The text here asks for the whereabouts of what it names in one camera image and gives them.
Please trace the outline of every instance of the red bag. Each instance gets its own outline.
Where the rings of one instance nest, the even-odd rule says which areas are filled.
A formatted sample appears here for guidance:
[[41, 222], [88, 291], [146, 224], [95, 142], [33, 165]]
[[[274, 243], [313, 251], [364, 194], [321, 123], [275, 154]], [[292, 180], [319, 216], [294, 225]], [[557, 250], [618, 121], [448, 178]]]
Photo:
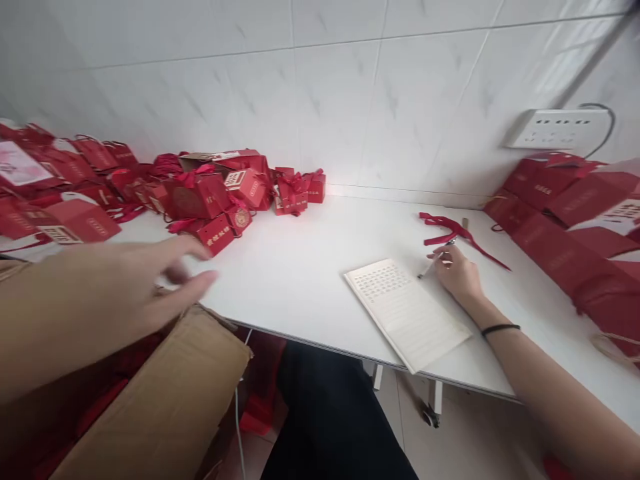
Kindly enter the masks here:
[[132, 167], [139, 163], [126, 143], [106, 141], [102, 144], [121, 167]]
[[228, 174], [225, 187], [231, 195], [249, 208], [256, 209], [267, 194], [267, 187], [254, 169], [236, 170]]
[[255, 208], [258, 211], [266, 211], [271, 208], [274, 197], [273, 180], [271, 178], [271, 170], [267, 163], [267, 158], [264, 155], [260, 155], [257, 150], [236, 150], [231, 152], [223, 152], [223, 158], [215, 159], [216, 165], [222, 165], [224, 167], [233, 170], [253, 169], [259, 174], [260, 180], [262, 180], [267, 188], [266, 194], [262, 197], [260, 204]]
[[148, 172], [152, 165], [140, 163], [128, 169], [112, 171], [107, 176], [107, 181], [126, 203], [140, 204], [140, 199], [135, 193], [135, 188], [149, 180]]
[[154, 209], [160, 215], [166, 215], [170, 220], [175, 220], [176, 214], [165, 184], [160, 181], [154, 181], [145, 183], [143, 187]]
[[62, 180], [38, 162], [41, 150], [42, 147], [34, 143], [19, 146], [12, 141], [0, 142], [0, 186], [28, 195], [38, 189], [62, 185]]
[[536, 213], [533, 207], [504, 189], [498, 190], [483, 210], [499, 225], [499, 227], [494, 225], [492, 230], [504, 230], [509, 235], [516, 233], [522, 224]]
[[594, 265], [605, 261], [541, 213], [529, 218], [512, 238], [570, 297], [592, 276]]
[[121, 231], [102, 208], [79, 199], [44, 209], [28, 204], [21, 208], [40, 231], [61, 245], [101, 242]]
[[640, 227], [640, 159], [586, 176], [551, 202], [549, 210], [570, 227], [598, 216], [610, 224], [629, 220]]
[[640, 251], [598, 264], [574, 292], [573, 302], [624, 354], [640, 356]]
[[240, 205], [232, 206], [225, 211], [225, 215], [236, 237], [242, 236], [242, 232], [251, 223], [251, 214]]
[[213, 171], [213, 165], [203, 165], [165, 182], [178, 218], [212, 219], [232, 206], [222, 175]]
[[133, 190], [133, 193], [135, 194], [135, 196], [138, 198], [138, 201], [142, 205], [144, 205], [147, 210], [151, 210], [152, 212], [162, 214], [162, 212], [157, 210], [154, 204], [152, 204], [151, 198], [149, 197], [149, 193], [146, 188], [146, 182], [139, 183], [137, 185], [132, 185], [131, 189]]
[[69, 190], [86, 195], [104, 209], [117, 208], [122, 205], [122, 202], [107, 185], [87, 181], [74, 185]]
[[37, 160], [60, 180], [71, 184], [97, 176], [82, 155], [71, 151], [44, 147], [40, 150]]
[[185, 153], [180, 155], [180, 164], [185, 171], [196, 170], [202, 165], [216, 163], [232, 170], [252, 168], [260, 173], [267, 174], [269, 166], [267, 158], [260, 155], [257, 150], [231, 150], [218, 153]]
[[631, 238], [602, 227], [571, 229], [567, 234], [602, 258], [612, 258], [640, 248], [640, 244]]
[[520, 160], [503, 188], [542, 211], [577, 180], [603, 165], [564, 152], [544, 152]]
[[279, 170], [282, 175], [277, 179], [279, 196], [275, 198], [276, 215], [291, 214], [297, 217], [307, 209], [311, 180], [302, 178], [300, 173], [292, 175], [291, 170]]
[[322, 169], [305, 173], [302, 178], [309, 182], [309, 203], [322, 203], [325, 200], [325, 184], [327, 176]]
[[54, 136], [35, 123], [28, 123], [20, 127], [16, 122], [8, 119], [0, 119], [0, 138], [11, 140], [18, 145], [35, 144], [50, 145]]
[[295, 169], [291, 167], [276, 167], [271, 170], [271, 178], [273, 179], [274, 183], [278, 180], [278, 178], [292, 177], [294, 175]]
[[254, 331], [248, 343], [260, 362], [254, 363], [255, 382], [240, 418], [240, 428], [266, 435], [273, 424], [273, 407], [277, 394], [277, 375], [287, 341], [268, 333]]
[[18, 207], [18, 200], [9, 196], [0, 197], [0, 235], [18, 240], [38, 231]]
[[93, 168], [98, 171], [116, 168], [118, 162], [111, 156], [105, 146], [88, 135], [76, 135], [75, 140], [68, 140], [85, 156]]

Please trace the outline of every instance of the person's leg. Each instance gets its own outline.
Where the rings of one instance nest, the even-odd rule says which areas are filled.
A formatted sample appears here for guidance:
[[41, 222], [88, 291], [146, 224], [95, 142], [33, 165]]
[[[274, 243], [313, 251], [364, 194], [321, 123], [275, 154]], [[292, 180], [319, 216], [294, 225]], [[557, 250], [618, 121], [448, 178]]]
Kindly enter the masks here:
[[296, 478], [278, 476], [274, 468], [286, 462], [286, 445], [296, 439], [305, 452], [303, 464], [310, 463], [297, 478], [314, 471], [331, 479], [416, 480], [360, 360], [290, 341], [278, 386], [289, 407], [287, 422], [295, 428], [283, 438], [285, 448], [280, 437], [276, 441], [263, 480]]

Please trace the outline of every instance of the notebook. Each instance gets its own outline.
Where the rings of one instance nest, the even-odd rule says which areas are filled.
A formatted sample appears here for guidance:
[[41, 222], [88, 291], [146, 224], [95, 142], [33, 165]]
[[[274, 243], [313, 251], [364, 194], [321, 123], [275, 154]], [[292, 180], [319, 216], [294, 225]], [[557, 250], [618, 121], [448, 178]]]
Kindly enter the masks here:
[[372, 263], [345, 277], [412, 375], [471, 336], [393, 260]]

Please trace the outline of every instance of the power strip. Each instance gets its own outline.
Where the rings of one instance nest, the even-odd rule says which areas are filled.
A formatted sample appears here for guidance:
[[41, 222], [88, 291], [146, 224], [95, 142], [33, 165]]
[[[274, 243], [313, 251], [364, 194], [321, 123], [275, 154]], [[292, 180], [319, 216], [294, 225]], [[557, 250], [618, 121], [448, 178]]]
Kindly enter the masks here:
[[611, 119], [604, 109], [529, 110], [504, 142], [508, 148], [573, 150], [593, 145], [607, 134]]

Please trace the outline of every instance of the table leg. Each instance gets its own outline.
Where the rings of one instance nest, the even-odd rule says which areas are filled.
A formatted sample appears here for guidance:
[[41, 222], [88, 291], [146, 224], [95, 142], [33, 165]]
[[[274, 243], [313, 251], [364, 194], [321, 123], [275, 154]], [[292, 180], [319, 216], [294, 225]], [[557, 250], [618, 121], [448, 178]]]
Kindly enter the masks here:
[[429, 388], [428, 399], [423, 400], [420, 393], [412, 386], [407, 374], [400, 375], [399, 380], [403, 382], [413, 404], [420, 412], [422, 420], [433, 428], [440, 426], [440, 416], [442, 415], [442, 389], [443, 384], [438, 380], [420, 379]]
[[380, 390], [380, 386], [382, 386], [382, 372], [383, 367], [379, 363], [376, 363], [373, 368], [373, 389], [375, 391]]

